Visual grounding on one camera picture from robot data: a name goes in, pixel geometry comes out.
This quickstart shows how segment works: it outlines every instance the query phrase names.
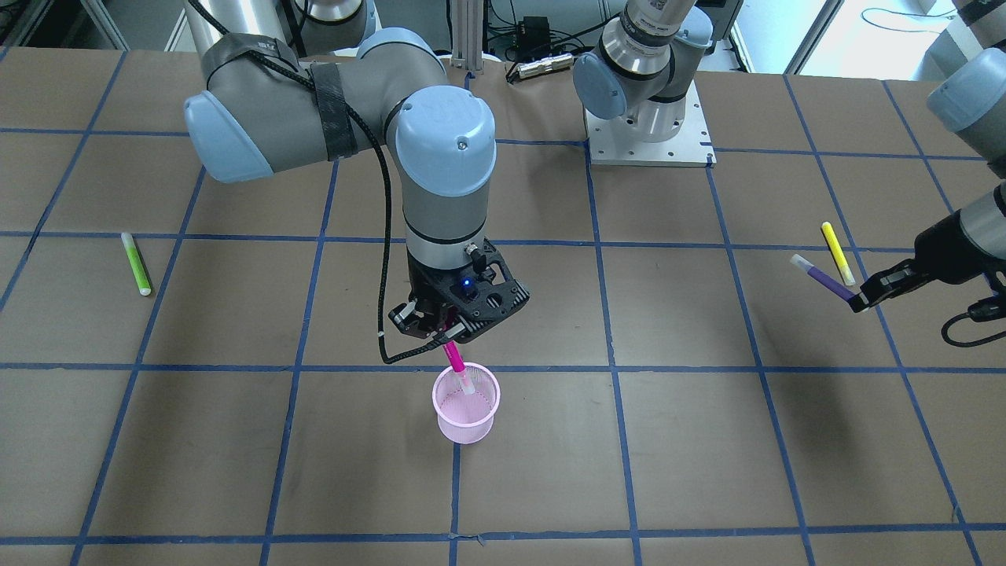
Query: light blue joint cap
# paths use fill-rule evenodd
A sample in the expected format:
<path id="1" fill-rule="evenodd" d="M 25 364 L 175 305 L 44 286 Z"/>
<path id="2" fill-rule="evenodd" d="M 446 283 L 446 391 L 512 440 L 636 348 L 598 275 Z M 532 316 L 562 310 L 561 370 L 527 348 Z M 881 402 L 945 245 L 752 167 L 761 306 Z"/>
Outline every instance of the light blue joint cap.
<path id="1" fill-rule="evenodd" d="M 615 71 L 597 53 L 585 53 L 576 59 L 572 83 L 583 108 L 602 120 L 622 116 L 629 108 L 625 89 Z"/>
<path id="2" fill-rule="evenodd" d="M 927 106 L 956 133 L 981 120 L 1004 96 L 1006 52 L 988 48 L 933 90 Z"/>
<path id="3" fill-rule="evenodd" d="M 206 172 L 220 182 L 237 182 L 273 174 L 266 156 L 244 128 L 208 90 L 185 101 L 189 137 Z"/>
<path id="4" fill-rule="evenodd" d="M 458 86 L 416 90 L 398 112 L 394 149 L 405 173 L 441 196 L 471 194 L 496 165 L 496 121 L 482 99 Z"/>
<path id="5" fill-rule="evenodd" d="M 712 20 L 701 9 L 693 6 L 674 38 L 692 47 L 708 49 L 712 45 Z"/>
<path id="6" fill-rule="evenodd" d="M 356 48 L 356 58 L 362 59 L 366 56 L 367 51 L 386 43 L 405 43 L 407 45 L 413 45 L 430 53 L 434 58 L 437 58 L 437 54 L 434 53 L 434 50 L 430 48 L 430 45 L 428 45 L 417 33 L 410 29 L 405 29 L 404 27 L 385 27 L 373 32 L 370 37 L 363 40 L 363 42 L 360 43 L 360 46 Z"/>

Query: pink mesh cup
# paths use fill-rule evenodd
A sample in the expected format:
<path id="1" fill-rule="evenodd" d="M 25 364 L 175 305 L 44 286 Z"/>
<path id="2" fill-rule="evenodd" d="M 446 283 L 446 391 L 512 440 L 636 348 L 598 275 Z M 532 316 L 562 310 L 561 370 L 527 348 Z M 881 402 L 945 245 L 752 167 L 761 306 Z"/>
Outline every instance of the pink mesh cup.
<path id="1" fill-rule="evenodd" d="M 500 384 L 492 372 L 466 362 L 475 393 L 465 395 L 457 374 L 447 368 L 434 382 L 434 409 L 444 436 L 459 444 L 478 442 L 489 434 L 500 406 Z"/>

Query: purple marker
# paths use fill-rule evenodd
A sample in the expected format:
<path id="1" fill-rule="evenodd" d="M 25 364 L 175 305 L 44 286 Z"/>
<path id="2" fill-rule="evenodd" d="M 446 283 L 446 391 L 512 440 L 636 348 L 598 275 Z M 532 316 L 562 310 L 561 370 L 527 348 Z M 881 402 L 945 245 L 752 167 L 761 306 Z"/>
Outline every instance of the purple marker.
<path id="1" fill-rule="evenodd" d="M 814 266 L 814 263 L 805 259 L 800 253 L 794 253 L 793 256 L 790 257 L 790 262 L 804 269 L 804 272 L 813 276 L 818 282 L 820 282 L 820 285 L 827 288 L 832 294 L 841 298 L 843 302 L 849 303 L 852 301 L 852 298 L 856 297 L 855 294 L 846 290 L 841 282 L 829 276 L 827 272 Z"/>

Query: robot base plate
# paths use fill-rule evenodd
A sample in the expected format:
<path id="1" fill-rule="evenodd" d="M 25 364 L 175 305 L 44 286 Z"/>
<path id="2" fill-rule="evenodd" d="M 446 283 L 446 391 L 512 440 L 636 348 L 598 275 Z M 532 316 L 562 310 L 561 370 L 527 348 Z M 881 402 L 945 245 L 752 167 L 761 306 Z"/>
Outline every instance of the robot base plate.
<path id="1" fill-rule="evenodd" d="M 705 124 L 698 90 L 692 82 L 686 95 L 688 113 L 681 130 L 659 143 L 635 139 L 625 120 L 602 120 L 583 111 L 591 142 L 591 162 L 595 165 L 649 165 L 657 167 L 705 167 L 716 163 L 709 129 Z"/>

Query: grid line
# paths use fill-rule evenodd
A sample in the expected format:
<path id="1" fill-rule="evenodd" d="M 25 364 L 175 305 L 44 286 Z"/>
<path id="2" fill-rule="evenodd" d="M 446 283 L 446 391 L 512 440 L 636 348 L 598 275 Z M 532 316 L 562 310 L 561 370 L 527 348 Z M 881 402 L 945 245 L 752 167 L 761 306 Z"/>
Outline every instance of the grid line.
<path id="1" fill-rule="evenodd" d="M 48 134 L 58 136 L 140 136 L 161 138 L 187 138 L 188 132 L 155 132 L 145 130 L 72 130 L 61 128 L 0 128 L 0 134 Z"/>
<path id="2" fill-rule="evenodd" d="M 591 146 L 583 144 L 583 166 L 586 173 L 586 194 L 591 203 L 591 225 L 594 231 L 594 252 L 598 261 L 598 286 L 601 297 L 601 314 L 605 322 L 605 342 L 608 345 L 608 371 L 612 375 L 612 395 L 615 398 L 615 419 L 619 428 L 619 447 L 622 451 L 622 474 L 625 478 L 626 507 L 629 514 L 629 534 L 632 539 L 635 566 L 643 566 L 643 546 L 639 539 L 639 520 L 636 515 L 636 491 L 632 480 L 632 461 L 629 457 L 629 437 L 626 432 L 625 407 L 622 404 L 622 380 L 615 360 L 615 341 L 612 335 L 612 316 L 608 304 L 608 282 L 605 276 L 605 258 L 601 245 L 601 222 L 598 201 L 591 174 Z"/>
<path id="3" fill-rule="evenodd" d="M 195 209 L 196 200 L 199 198 L 199 191 L 202 188 L 202 182 L 206 177 L 206 169 L 200 168 L 199 175 L 196 177 L 195 186 L 192 189 L 192 196 L 189 198 L 188 207 L 185 210 L 185 216 L 182 218 L 181 227 L 178 228 L 178 233 L 184 233 L 185 229 L 188 227 L 189 220 L 192 218 L 192 210 Z M 105 458 L 102 461 L 102 467 L 98 473 L 98 479 L 95 482 L 95 490 L 92 493 L 91 501 L 88 504 L 88 511 L 83 516 L 83 522 L 80 525 L 80 533 L 77 537 L 76 544 L 73 547 L 73 554 L 70 556 L 69 564 L 70 566 L 77 566 L 80 561 L 80 553 L 83 551 L 83 541 L 88 538 L 88 534 L 91 531 L 91 524 L 95 519 L 95 513 L 98 511 L 98 502 L 102 497 L 102 491 L 105 488 L 105 481 L 108 478 L 109 468 L 112 466 L 112 457 L 115 455 L 116 444 L 119 442 L 119 435 L 122 432 L 123 424 L 126 420 L 126 411 L 129 409 L 130 400 L 133 397 L 133 391 L 136 388 L 136 382 L 140 375 L 140 365 L 143 363 L 143 358 L 147 354 L 147 347 L 150 345 L 151 335 L 154 333 L 154 325 L 157 323 L 157 316 L 161 311 L 161 306 L 164 304 L 164 297 L 167 295 L 168 282 L 171 280 L 171 274 L 174 272 L 175 263 L 178 260 L 178 253 L 181 250 L 183 239 L 181 237 L 175 240 L 174 247 L 171 249 L 171 257 L 168 259 L 168 264 L 164 269 L 164 277 L 161 282 L 161 289 L 157 293 L 157 298 L 154 300 L 154 306 L 150 312 L 150 319 L 147 321 L 147 328 L 143 333 L 143 340 L 140 342 L 140 348 L 136 354 L 136 363 L 134 365 L 133 371 L 130 373 L 129 381 L 126 384 L 126 391 L 123 393 L 123 400 L 119 407 L 119 413 L 116 416 L 116 423 L 112 428 L 112 435 L 109 438 L 109 445 L 105 451 Z"/>
<path id="4" fill-rule="evenodd" d="M 9 128 L 0 127 L 0 133 L 50 134 L 50 135 L 82 135 L 86 130 L 48 129 L 48 128 Z M 93 136 L 155 136 L 155 137 L 189 137 L 188 132 L 145 131 L 145 130 L 92 130 Z M 505 145 L 568 145 L 581 147 L 586 142 L 578 140 L 517 140 L 498 138 L 497 143 Z M 985 159 L 970 155 L 929 155 L 926 153 L 868 153 L 854 151 L 814 151 L 806 149 L 772 149 L 757 147 L 718 147 L 711 146 L 714 151 L 724 153 L 763 153 L 777 155 L 822 155 L 834 157 L 862 157 L 867 159 L 926 159 L 939 161 L 985 161 Z"/>
<path id="5" fill-rule="evenodd" d="M 322 254 L 325 251 L 325 235 L 328 232 L 328 220 L 332 212 L 332 199 L 335 196 L 335 183 L 339 175 L 339 161 L 332 162 L 332 174 L 328 183 L 328 195 L 325 197 L 325 211 L 321 218 L 321 227 L 318 229 L 318 236 L 315 238 L 318 243 L 315 246 L 314 262 L 311 266 L 311 278 L 308 282 L 307 301 L 304 306 L 304 318 L 301 324 L 301 337 L 297 344 L 297 357 L 294 361 L 294 375 L 290 383 L 290 400 L 287 405 L 287 418 L 283 426 L 283 440 L 280 443 L 280 455 L 277 458 L 276 479 L 273 483 L 273 495 L 269 504 L 269 516 L 266 519 L 266 539 L 262 543 L 262 554 L 259 564 L 267 566 L 269 564 L 269 553 L 272 547 L 273 534 L 276 530 L 276 514 L 280 508 L 280 495 L 283 490 L 283 477 L 287 467 L 287 455 L 290 451 L 290 436 L 294 427 L 294 415 L 297 410 L 297 394 L 300 390 L 301 373 L 304 365 L 304 351 L 307 349 L 308 333 L 311 330 L 311 314 L 314 310 L 315 292 L 318 289 L 318 275 L 321 271 Z"/>
<path id="6" fill-rule="evenodd" d="M 940 197 L 943 198 L 944 204 L 947 206 L 947 211 L 953 212 L 954 205 L 950 203 L 950 198 L 947 197 L 947 192 L 944 190 L 943 185 L 940 184 L 940 179 L 937 178 L 937 173 L 933 170 L 933 165 L 930 163 L 929 157 L 927 157 L 926 152 L 923 151 L 923 146 L 918 143 L 918 138 L 916 138 L 915 133 L 911 131 L 911 126 L 908 125 L 908 120 L 904 117 L 904 113 L 901 112 L 901 107 L 898 106 L 897 100 L 894 98 L 894 92 L 891 91 L 890 85 L 886 80 L 881 80 L 880 83 L 883 85 L 884 91 L 887 92 L 887 98 L 890 100 L 891 106 L 894 107 L 894 112 L 897 113 L 897 117 L 901 120 L 901 124 L 904 126 L 904 131 L 907 132 L 908 137 L 911 139 L 911 143 L 915 146 L 915 151 L 918 152 L 918 157 L 920 157 L 923 159 L 923 163 L 926 164 L 926 170 L 930 172 L 933 184 L 935 184 L 937 186 L 937 190 L 940 191 Z"/>
<path id="7" fill-rule="evenodd" d="M 73 172 L 73 167 L 76 165 L 77 160 L 80 158 L 80 154 L 83 152 L 83 146 L 88 143 L 91 131 L 94 130 L 95 124 L 98 123 L 98 117 L 101 116 L 102 110 L 105 108 L 105 103 L 109 100 L 109 93 L 112 92 L 112 86 L 115 85 L 116 78 L 119 77 L 119 72 L 123 68 L 123 63 L 126 62 L 126 53 L 127 51 L 123 51 L 123 53 L 119 56 L 119 62 L 116 63 L 116 67 L 112 71 L 112 76 L 109 77 L 109 81 L 105 85 L 102 98 L 98 101 L 98 108 L 95 109 L 95 113 L 91 116 L 91 121 L 88 122 L 88 127 L 83 131 L 83 135 L 80 137 L 80 142 L 76 145 L 73 157 L 70 158 L 69 164 L 66 165 L 66 170 L 63 171 L 63 175 L 59 179 L 59 183 L 56 185 L 55 190 L 52 192 L 52 196 L 49 198 L 48 203 L 46 203 L 45 208 L 42 210 L 42 215 L 38 218 L 38 222 L 35 223 L 35 229 L 32 231 L 31 237 L 28 239 L 28 244 L 25 246 L 24 252 L 21 253 L 21 260 L 18 261 L 17 266 L 14 268 L 14 273 L 7 282 L 7 289 L 4 291 L 3 296 L 0 296 L 0 313 L 3 313 L 4 308 L 7 307 L 7 302 L 10 300 L 11 294 L 14 293 L 14 287 L 17 286 L 17 279 L 20 278 L 21 272 L 24 270 L 24 265 L 28 262 L 28 257 L 31 255 L 31 250 L 35 247 L 35 242 L 38 240 L 38 233 L 42 230 L 42 226 L 45 225 L 45 221 L 49 219 L 49 214 L 52 213 L 52 208 L 55 207 L 56 200 L 59 199 L 59 195 L 62 194 L 63 188 L 66 187 L 66 182 L 69 180 L 70 174 Z"/>
<path id="8" fill-rule="evenodd" d="M 1004 533 L 1006 523 L 969 523 L 970 531 L 984 533 Z M 850 535 L 877 533 L 958 533 L 964 526 L 959 523 L 907 523 L 873 525 L 825 525 L 808 527 L 811 535 Z M 736 529 L 650 529 L 641 530 L 641 539 L 683 539 L 683 538 L 743 538 L 800 535 L 798 527 L 741 527 Z M 490 531 L 480 533 L 484 541 L 530 541 L 530 540 L 589 540 L 589 539 L 630 539 L 628 530 L 608 531 Z M 262 544 L 264 535 L 113 535 L 91 536 L 83 545 L 230 545 Z M 449 533 L 314 533 L 276 535 L 273 544 L 310 543 L 408 543 L 408 542 L 449 542 L 453 540 L 472 541 L 474 537 L 453 538 Z M 0 537 L 0 547 L 4 546 L 70 546 L 76 537 Z"/>
<path id="9" fill-rule="evenodd" d="M 451 534 L 457 535 L 461 509 L 461 444 L 454 443 L 451 451 Z M 458 539 L 451 538 L 447 556 L 448 566 L 458 566 Z"/>
<path id="10" fill-rule="evenodd" d="M 27 230 L 0 230 L 0 237 L 25 237 L 33 232 Z M 70 230 L 42 230 L 38 237 L 96 237 L 96 238 L 118 238 L 119 231 L 70 231 Z M 177 233 L 167 232 L 133 232 L 133 237 L 137 239 L 175 239 L 179 237 Z M 219 240 L 245 240 L 245 241 L 317 241 L 314 235 L 290 235 L 271 233 L 185 233 L 182 239 L 219 239 Z M 376 236 L 353 236 L 353 235 L 326 235 L 326 242 L 337 243 L 383 243 L 383 237 Z M 591 247 L 596 244 L 588 239 L 494 239 L 500 245 L 557 245 L 557 246 L 579 246 Z M 392 237 L 392 243 L 404 243 L 404 237 Z M 704 249 L 725 249 L 726 245 L 715 241 L 600 241 L 603 247 L 692 247 Z M 801 244 L 801 243 L 731 243 L 734 249 L 765 249 L 765 250 L 812 250 L 827 251 L 828 246 L 824 244 Z M 843 245 L 846 250 L 852 250 L 854 246 Z M 912 253 L 911 247 L 888 247 L 888 246 L 858 246 L 860 251 L 875 251 L 881 253 Z"/>
<path id="11" fill-rule="evenodd" d="M 607 373 L 611 366 L 494 366 L 504 374 Z M 240 366 L 197 364 L 88 364 L 70 362 L 0 362 L 0 370 L 76 370 L 82 372 L 133 371 L 193 373 L 282 373 L 293 366 Z M 301 366 L 301 371 L 317 374 L 345 373 L 440 373 L 440 366 Z M 620 374 L 914 374 L 1006 375 L 1006 368 L 896 367 L 896 366 L 615 366 Z"/>
<path id="12" fill-rule="evenodd" d="M 804 133 L 807 135 L 807 141 L 810 143 L 811 149 L 817 151 L 817 145 L 815 144 L 814 137 L 811 134 L 810 126 L 808 125 L 807 120 L 804 117 L 803 111 L 800 108 L 800 103 L 797 100 L 797 96 L 793 89 L 793 85 L 790 83 L 790 79 L 788 76 L 784 75 L 783 80 L 786 82 L 786 87 L 789 90 L 790 99 L 792 100 L 794 108 L 796 109 L 797 116 L 800 119 L 800 123 L 804 128 Z M 835 192 L 835 187 L 832 185 L 831 178 L 828 175 L 828 170 L 825 167 L 824 161 L 821 159 L 820 156 L 817 156 L 817 161 L 818 161 L 818 167 L 821 170 L 821 175 L 824 178 L 825 185 L 828 187 L 828 191 L 831 194 L 832 201 L 835 204 L 835 209 L 838 212 L 838 217 L 842 222 L 842 227 L 845 230 L 846 236 L 849 238 L 849 243 L 851 243 L 853 246 L 852 252 L 855 255 L 856 262 L 859 265 L 859 268 L 862 270 L 862 272 L 869 272 L 866 268 L 866 263 L 863 261 L 862 255 L 856 248 L 855 238 L 852 235 L 852 230 L 849 228 L 848 221 L 846 221 L 845 213 L 842 211 L 842 206 L 838 201 L 838 194 Z M 908 395 L 908 399 L 911 403 L 912 409 L 915 412 L 915 417 L 918 420 L 919 426 L 921 427 L 923 435 L 930 449 L 930 453 L 933 456 L 933 460 L 937 466 L 937 470 L 940 474 L 940 479 L 943 482 L 944 488 L 947 491 L 948 499 L 950 500 L 951 505 L 954 506 L 953 507 L 954 514 L 957 516 L 958 521 L 961 523 L 963 527 L 962 532 L 964 534 L 965 542 L 967 543 L 968 548 L 971 551 L 971 555 L 975 561 L 975 565 L 982 566 L 982 559 L 978 554 L 978 549 L 975 546 L 974 538 L 971 536 L 971 532 L 968 530 L 968 523 L 965 520 L 964 512 L 961 510 L 961 506 L 957 500 L 957 496 L 954 493 L 954 488 L 951 485 L 950 477 L 947 475 L 947 470 L 944 467 L 943 459 L 940 457 L 940 452 L 937 449 L 936 443 L 933 441 L 933 436 L 930 433 L 929 425 L 926 423 L 926 417 L 923 414 L 921 407 L 918 405 L 918 401 L 915 398 L 915 393 L 913 388 L 911 387 L 911 382 L 908 379 L 908 374 L 904 370 L 904 364 L 902 363 L 901 356 L 897 351 L 897 345 L 894 342 L 894 336 L 890 332 L 890 328 L 887 325 L 887 320 L 883 315 L 882 309 L 880 307 L 877 307 L 874 311 L 876 312 L 877 319 L 880 321 L 880 327 L 883 329 L 884 337 L 887 340 L 887 345 L 890 347 L 890 352 L 894 357 L 894 363 L 898 368 L 898 373 L 901 375 L 901 381 L 904 384 L 905 393 Z"/>
<path id="13" fill-rule="evenodd" d="M 740 281 L 740 270 L 737 268 L 737 260 L 733 254 L 733 246 L 730 243 L 730 233 L 726 227 L 726 216 L 723 214 L 723 207 L 719 201 L 719 191 L 716 190 L 716 181 L 712 175 L 712 158 L 705 167 L 706 180 L 709 183 L 709 190 L 712 193 L 712 202 L 716 207 L 716 217 L 719 220 L 719 228 L 723 235 L 723 242 L 726 245 L 726 257 L 729 259 L 730 272 L 733 275 L 733 286 L 737 293 L 737 301 L 740 304 L 740 314 L 743 316 L 744 328 L 747 332 L 747 341 L 750 344 L 751 355 L 754 364 L 762 366 L 762 354 L 758 347 L 758 338 L 754 336 L 754 326 L 751 322 L 750 312 L 747 310 L 747 301 L 744 298 L 743 286 Z M 780 457 L 783 461 L 783 468 L 786 470 L 786 482 L 790 489 L 790 496 L 793 498 L 794 513 L 797 516 L 797 525 L 800 529 L 800 538 L 804 545 L 804 553 L 807 555 L 807 563 L 815 566 L 814 549 L 811 547 L 810 533 L 807 531 L 807 520 L 804 517 L 804 507 L 800 501 L 800 490 L 797 488 L 797 478 L 793 474 L 793 464 L 790 462 L 790 453 L 786 448 L 786 438 L 783 436 L 783 426 L 779 421 L 776 412 L 776 402 L 772 398 L 772 389 L 769 387 L 769 378 L 765 372 L 759 372 L 759 381 L 762 385 L 762 394 L 765 396 L 766 406 L 769 409 L 769 418 L 772 421 L 773 432 L 776 435 L 776 443 L 779 446 Z"/>
<path id="14" fill-rule="evenodd" d="M 897 100 L 894 99 L 894 93 L 890 90 L 890 86 L 887 84 L 886 80 L 882 80 L 881 83 L 883 84 L 884 91 L 887 92 L 887 98 L 890 99 L 890 103 L 894 107 L 894 111 L 897 112 L 898 118 L 901 119 L 901 123 L 904 125 L 904 130 L 908 133 L 908 137 L 911 138 L 911 143 L 914 144 L 915 149 L 918 151 L 918 155 L 923 158 L 923 162 L 926 164 L 926 169 L 933 178 L 933 183 L 936 185 L 937 190 L 940 191 L 940 197 L 943 198 L 944 204 L 947 205 L 947 210 L 953 213 L 954 206 L 951 204 L 950 198 L 947 197 L 947 192 L 944 190 L 943 185 L 940 184 L 940 179 L 937 178 L 937 174 L 933 170 L 933 165 L 930 163 L 929 158 L 927 158 L 926 152 L 923 151 L 923 146 L 918 143 L 918 139 L 915 137 L 914 132 L 912 132 L 911 126 L 904 118 L 904 114 L 901 112 L 901 108 L 898 106 Z M 884 332 L 889 335 L 890 332 L 886 329 L 886 322 L 882 323 L 884 325 Z M 940 471 L 940 478 L 944 482 L 944 486 L 947 488 L 947 495 L 950 497 L 951 504 L 954 506 L 954 513 L 957 515 L 958 520 L 965 526 L 964 538 L 968 543 L 968 549 L 971 551 L 971 556 L 975 560 L 976 566 L 982 566 L 982 558 L 978 554 L 978 547 L 975 545 L 974 537 L 971 536 L 971 532 L 967 528 L 968 523 L 964 519 L 964 513 L 961 511 L 960 503 L 958 502 L 957 495 L 954 492 L 954 487 L 951 485 L 950 477 L 947 475 L 947 469 L 944 466 L 943 459 L 940 457 L 940 452 L 937 450 L 936 442 L 933 440 L 933 434 L 930 432 L 930 427 L 926 423 L 926 417 L 923 414 L 923 408 L 918 404 L 918 399 L 915 396 L 915 390 L 911 386 L 911 380 L 908 378 L 907 374 L 901 374 L 901 379 L 904 381 L 904 387 L 908 392 L 908 398 L 911 400 L 912 409 L 914 409 L 918 422 L 923 427 L 923 434 L 926 436 L 926 443 L 929 445 L 930 451 L 933 453 L 933 459 L 937 464 L 937 469 Z"/>

